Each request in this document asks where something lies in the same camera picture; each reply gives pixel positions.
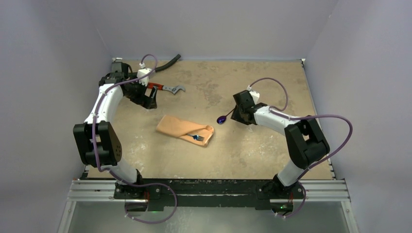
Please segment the purple metallic spoon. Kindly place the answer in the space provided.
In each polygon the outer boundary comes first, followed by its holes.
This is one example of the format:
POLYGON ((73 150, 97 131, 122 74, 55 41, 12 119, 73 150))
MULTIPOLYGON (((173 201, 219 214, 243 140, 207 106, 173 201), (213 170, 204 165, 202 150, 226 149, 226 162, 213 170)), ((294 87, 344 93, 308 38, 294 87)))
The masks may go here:
POLYGON ((216 119, 216 122, 217 122, 218 124, 224 124, 224 123, 226 122, 227 118, 234 112, 235 109, 236 109, 236 108, 233 108, 233 109, 232 109, 231 111, 229 111, 227 114, 222 115, 222 116, 219 116, 219 117, 216 119))

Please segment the peach cloth napkin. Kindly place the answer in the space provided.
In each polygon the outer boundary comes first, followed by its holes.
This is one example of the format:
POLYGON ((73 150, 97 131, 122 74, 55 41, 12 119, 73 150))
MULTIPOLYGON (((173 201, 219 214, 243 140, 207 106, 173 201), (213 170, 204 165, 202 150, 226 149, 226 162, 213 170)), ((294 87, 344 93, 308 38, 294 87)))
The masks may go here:
POLYGON ((179 138, 203 147, 208 145, 209 140, 215 133, 214 128, 210 125, 202 125, 170 115, 164 115, 162 117, 156 126, 156 130, 168 136, 179 138), (187 136, 187 134, 197 134, 205 139, 204 141, 196 141, 190 136, 187 136))

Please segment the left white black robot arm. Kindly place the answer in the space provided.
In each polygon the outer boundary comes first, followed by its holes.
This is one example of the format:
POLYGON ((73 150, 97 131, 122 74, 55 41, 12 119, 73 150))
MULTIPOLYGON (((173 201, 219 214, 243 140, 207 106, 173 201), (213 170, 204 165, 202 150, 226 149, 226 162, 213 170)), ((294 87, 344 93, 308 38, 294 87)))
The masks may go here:
POLYGON ((145 185, 140 172, 122 159, 122 147, 111 124, 117 107, 124 96, 139 98, 146 88, 154 68, 140 63, 132 72, 130 65, 113 62, 110 73, 99 80, 99 93, 89 116, 73 127, 73 134, 83 164, 99 172, 110 173, 126 193, 134 199, 143 196, 145 185))

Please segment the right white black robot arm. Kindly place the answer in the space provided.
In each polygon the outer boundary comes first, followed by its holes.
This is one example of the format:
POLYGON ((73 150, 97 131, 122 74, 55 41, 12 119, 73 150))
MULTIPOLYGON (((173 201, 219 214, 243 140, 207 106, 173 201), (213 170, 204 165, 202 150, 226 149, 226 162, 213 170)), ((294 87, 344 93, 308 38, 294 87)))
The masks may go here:
POLYGON ((257 103, 251 91, 243 90, 233 96, 236 106, 231 119, 245 125, 269 128, 285 136, 289 161, 268 187, 283 198, 308 167, 330 152, 330 146, 318 124, 311 116, 299 118, 285 115, 265 103, 257 103))

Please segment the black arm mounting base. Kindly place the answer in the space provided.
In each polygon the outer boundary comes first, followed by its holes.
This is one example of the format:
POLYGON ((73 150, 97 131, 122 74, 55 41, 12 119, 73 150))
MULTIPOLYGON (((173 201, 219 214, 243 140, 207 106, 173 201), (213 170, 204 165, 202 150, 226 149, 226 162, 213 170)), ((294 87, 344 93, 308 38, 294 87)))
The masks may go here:
POLYGON ((304 197, 299 183, 286 190, 268 187, 272 180, 256 179, 149 179, 144 187, 115 183, 114 199, 141 202, 148 211, 164 207, 233 207, 256 210, 291 211, 292 202, 304 197))

